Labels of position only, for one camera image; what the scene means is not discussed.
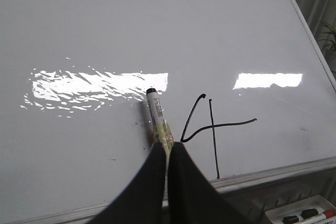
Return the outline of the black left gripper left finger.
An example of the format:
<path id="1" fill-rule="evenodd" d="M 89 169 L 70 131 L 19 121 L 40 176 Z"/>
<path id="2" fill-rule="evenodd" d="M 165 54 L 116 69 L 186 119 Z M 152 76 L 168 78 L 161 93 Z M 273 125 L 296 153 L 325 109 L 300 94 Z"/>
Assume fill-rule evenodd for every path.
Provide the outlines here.
<path id="1" fill-rule="evenodd" d="M 164 148 L 155 143 L 133 180 L 89 223 L 160 223 L 165 169 Z"/>

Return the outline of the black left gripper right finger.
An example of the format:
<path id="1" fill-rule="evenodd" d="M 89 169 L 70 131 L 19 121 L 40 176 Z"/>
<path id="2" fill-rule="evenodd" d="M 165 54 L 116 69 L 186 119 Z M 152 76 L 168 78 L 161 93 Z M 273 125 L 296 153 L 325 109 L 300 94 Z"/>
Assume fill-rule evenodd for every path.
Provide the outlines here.
<path id="1" fill-rule="evenodd" d="M 211 186 L 179 142 L 170 153 L 167 186 L 170 223 L 251 223 Z"/>

